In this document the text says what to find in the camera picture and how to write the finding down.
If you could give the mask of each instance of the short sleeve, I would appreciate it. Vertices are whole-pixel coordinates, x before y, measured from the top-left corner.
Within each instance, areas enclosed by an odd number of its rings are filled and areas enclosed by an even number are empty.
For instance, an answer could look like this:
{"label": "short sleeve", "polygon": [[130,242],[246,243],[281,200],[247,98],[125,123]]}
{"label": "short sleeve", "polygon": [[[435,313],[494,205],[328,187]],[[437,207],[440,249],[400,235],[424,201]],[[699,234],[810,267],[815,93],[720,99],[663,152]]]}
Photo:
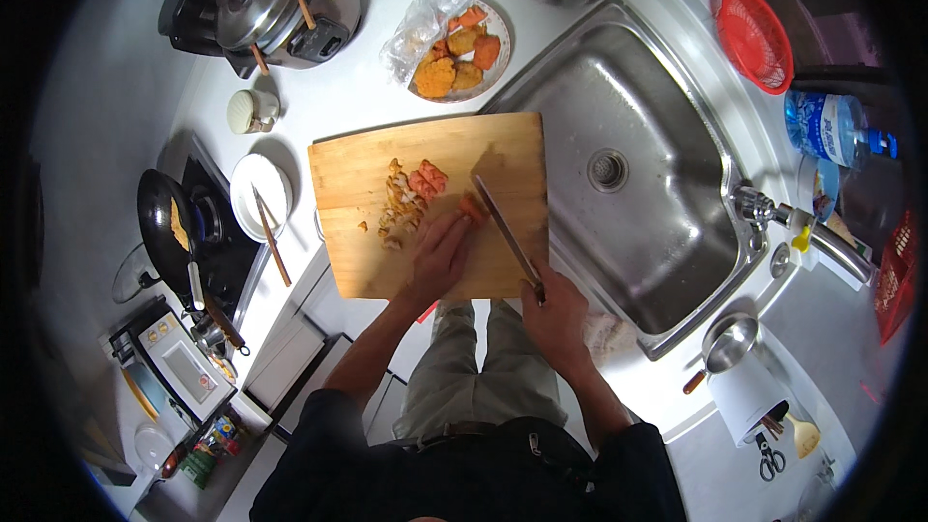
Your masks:
{"label": "short sleeve", "polygon": [[335,389],[319,389],[306,399],[300,423],[277,467],[254,499],[251,520],[312,518],[333,479],[367,450],[361,412]]}
{"label": "short sleeve", "polygon": [[618,519],[686,521],[674,469],[654,425],[635,423],[606,437],[594,472],[594,503]]}

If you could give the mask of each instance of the clear plastic wrap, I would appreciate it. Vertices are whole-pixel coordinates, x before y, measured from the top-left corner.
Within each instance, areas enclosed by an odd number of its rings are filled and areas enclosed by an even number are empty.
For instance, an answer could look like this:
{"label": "clear plastic wrap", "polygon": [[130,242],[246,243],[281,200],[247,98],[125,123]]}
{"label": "clear plastic wrap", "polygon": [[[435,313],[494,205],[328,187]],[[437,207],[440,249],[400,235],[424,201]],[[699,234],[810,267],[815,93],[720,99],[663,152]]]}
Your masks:
{"label": "clear plastic wrap", "polygon": [[413,0],[396,32],[380,50],[380,64],[387,69],[390,78],[406,87],[435,41],[445,37],[448,19],[459,16],[474,2]]}

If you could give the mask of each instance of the knife blade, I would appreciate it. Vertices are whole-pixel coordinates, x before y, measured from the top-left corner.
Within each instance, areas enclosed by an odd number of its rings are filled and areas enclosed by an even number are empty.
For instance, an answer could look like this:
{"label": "knife blade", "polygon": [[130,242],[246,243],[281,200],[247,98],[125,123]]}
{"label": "knife blade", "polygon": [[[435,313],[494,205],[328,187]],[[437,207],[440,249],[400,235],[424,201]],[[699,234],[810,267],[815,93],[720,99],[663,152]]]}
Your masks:
{"label": "knife blade", "polygon": [[486,189],[486,184],[483,183],[483,180],[477,174],[471,176],[473,180],[473,185],[477,189],[477,193],[480,194],[481,200],[486,204],[488,210],[490,210],[490,216],[493,217],[493,221],[496,222],[496,226],[499,227],[499,231],[503,233],[503,238],[506,239],[506,244],[509,245],[509,249],[512,251],[512,254],[516,256],[516,260],[519,261],[519,264],[522,266],[522,270],[525,271],[525,275],[528,277],[528,281],[532,284],[535,289],[535,296],[538,299],[539,303],[545,302],[545,286],[541,284],[541,279],[538,278],[538,272],[535,270],[535,267],[532,266],[532,263],[528,260],[528,257],[525,255],[525,251],[522,250],[522,247],[519,246],[519,241],[516,240],[516,237],[512,234],[512,228],[506,224],[506,219],[503,217],[503,214],[499,211],[499,206],[496,205],[493,200],[493,196],[490,195],[490,191]]}

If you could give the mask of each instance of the black shirt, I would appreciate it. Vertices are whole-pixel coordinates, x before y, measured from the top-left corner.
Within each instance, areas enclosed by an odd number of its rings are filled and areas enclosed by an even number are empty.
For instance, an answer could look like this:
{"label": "black shirt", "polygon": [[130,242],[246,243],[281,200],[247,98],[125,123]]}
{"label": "black shirt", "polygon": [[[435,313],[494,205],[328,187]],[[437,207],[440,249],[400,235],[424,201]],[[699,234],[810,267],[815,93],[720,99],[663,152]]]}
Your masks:
{"label": "black shirt", "polygon": [[[529,435],[536,434],[538,453]],[[522,417],[420,453],[369,447],[357,405],[341,391],[306,400],[251,520],[685,520],[657,428],[637,423],[603,443],[594,463],[570,434]]]}

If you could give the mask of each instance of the drain strainer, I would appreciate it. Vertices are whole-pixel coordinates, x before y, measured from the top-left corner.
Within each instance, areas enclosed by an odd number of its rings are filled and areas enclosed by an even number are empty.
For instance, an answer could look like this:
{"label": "drain strainer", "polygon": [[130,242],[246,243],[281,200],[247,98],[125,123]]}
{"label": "drain strainer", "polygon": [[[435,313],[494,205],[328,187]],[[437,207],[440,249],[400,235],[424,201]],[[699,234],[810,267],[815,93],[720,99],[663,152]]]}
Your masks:
{"label": "drain strainer", "polygon": [[586,176],[597,191],[616,191],[628,180],[628,162],[616,150],[605,147],[589,158]]}

